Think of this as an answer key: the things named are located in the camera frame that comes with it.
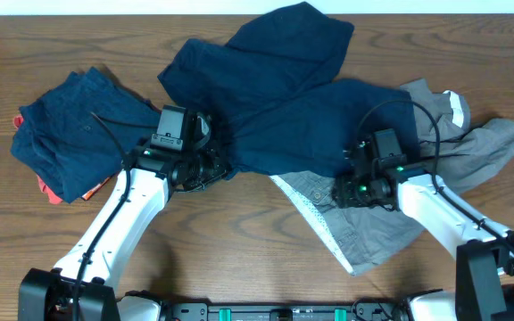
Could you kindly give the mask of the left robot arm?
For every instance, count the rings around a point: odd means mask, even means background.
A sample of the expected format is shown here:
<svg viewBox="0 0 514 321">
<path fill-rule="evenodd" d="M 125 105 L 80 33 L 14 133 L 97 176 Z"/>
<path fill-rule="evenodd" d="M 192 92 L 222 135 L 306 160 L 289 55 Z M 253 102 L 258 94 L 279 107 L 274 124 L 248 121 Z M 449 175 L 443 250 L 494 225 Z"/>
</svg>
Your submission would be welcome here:
<svg viewBox="0 0 514 321">
<path fill-rule="evenodd" d="M 32 268 L 19 290 L 20 320 L 170 320 L 148 292 L 116 289 L 146 228 L 174 193 L 201 192 L 228 175 L 218 143 L 172 151 L 151 143 L 124 158 L 125 169 L 106 204 L 77 244 L 49 270 Z"/>
</svg>

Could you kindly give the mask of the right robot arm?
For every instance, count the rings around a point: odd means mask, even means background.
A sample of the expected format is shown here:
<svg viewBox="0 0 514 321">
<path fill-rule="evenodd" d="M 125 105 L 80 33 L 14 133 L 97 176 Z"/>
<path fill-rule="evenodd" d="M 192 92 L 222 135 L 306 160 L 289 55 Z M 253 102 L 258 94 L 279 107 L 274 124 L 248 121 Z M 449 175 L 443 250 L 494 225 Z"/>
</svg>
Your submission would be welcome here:
<svg viewBox="0 0 514 321">
<path fill-rule="evenodd" d="M 344 151 L 352 171 L 336 179 L 340 207 L 398 211 L 421 224 L 455 259 L 454 292 L 408 298 L 399 320 L 514 321 L 514 230 L 473 208 L 430 169 L 404 154 Z"/>
</svg>

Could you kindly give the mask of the grey shorts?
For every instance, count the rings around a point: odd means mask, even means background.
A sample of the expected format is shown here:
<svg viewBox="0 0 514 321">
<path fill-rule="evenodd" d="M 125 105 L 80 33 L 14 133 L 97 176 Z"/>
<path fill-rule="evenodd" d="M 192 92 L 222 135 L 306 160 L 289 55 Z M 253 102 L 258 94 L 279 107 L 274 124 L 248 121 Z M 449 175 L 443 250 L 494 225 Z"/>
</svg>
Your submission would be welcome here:
<svg viewBox="0 0 514 321">
<path fill-rule="evenodd" d="M 421 78 L 403 84 L 414 109 L 422 156 L 430 160 L 440 137 L 438 174 L 457 194 L 496 176 L 514 157 L 514 121 L 495 118 L 472 126 L 463 95 L 433 93 Z M 417 221 L 381 208 L 339 209 L 331 197 L 333 179 L 310 171 L 272 177 L 322 242 L 352 276 L 386 262 L 423 232 Z"/>
</svg>

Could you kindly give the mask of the navy blue shorts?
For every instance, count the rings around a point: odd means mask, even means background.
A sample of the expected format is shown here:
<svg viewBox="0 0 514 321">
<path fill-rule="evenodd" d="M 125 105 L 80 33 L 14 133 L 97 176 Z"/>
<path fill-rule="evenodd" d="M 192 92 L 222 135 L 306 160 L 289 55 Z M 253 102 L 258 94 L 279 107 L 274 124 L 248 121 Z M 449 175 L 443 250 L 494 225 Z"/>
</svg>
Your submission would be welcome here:
<svg viewBox="0 0 514 321">
<path fill-rule="evenodd" d="M 212 115 L 236 171 L 311 171 L 334 177 L 350 167 L 358 136 L 395 131 L 419 157 L 406 91 L 340 78 L 354 27 L 300 3 L 256 18 L 225 45 L 189 39 L 159 81 L 179 106 Z"/>
</svg>

